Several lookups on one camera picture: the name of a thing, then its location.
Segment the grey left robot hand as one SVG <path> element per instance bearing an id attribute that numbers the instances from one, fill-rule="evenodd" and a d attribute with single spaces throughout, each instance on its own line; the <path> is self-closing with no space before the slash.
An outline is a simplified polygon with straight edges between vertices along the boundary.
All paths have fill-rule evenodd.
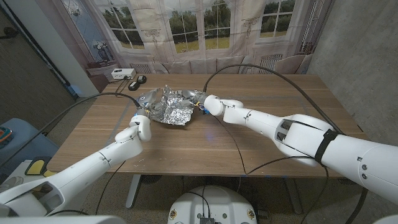
<path id="1" fill-rule="evenodd" d="M 155 88 L 151 91 L 141 94 L 138 97 L 138 104 L 139 107 L 136 111 L 136 115 L 143 115 L 148 118 L 151 116 L 160 113 L 164 105 L 157 99 L 158 92 L 161 91 L 161 88 Z"/>

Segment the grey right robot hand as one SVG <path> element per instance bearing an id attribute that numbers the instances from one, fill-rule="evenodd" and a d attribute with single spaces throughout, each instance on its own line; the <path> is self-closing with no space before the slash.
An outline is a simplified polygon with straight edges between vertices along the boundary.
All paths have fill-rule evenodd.
<path id="1" fill-rule="evenodd" d="M 178 108 L 193 108 L 203 105 L 208 95 L 198 90 L 177 90 L 177 95 L 182 99 L 174 105 Z"/>

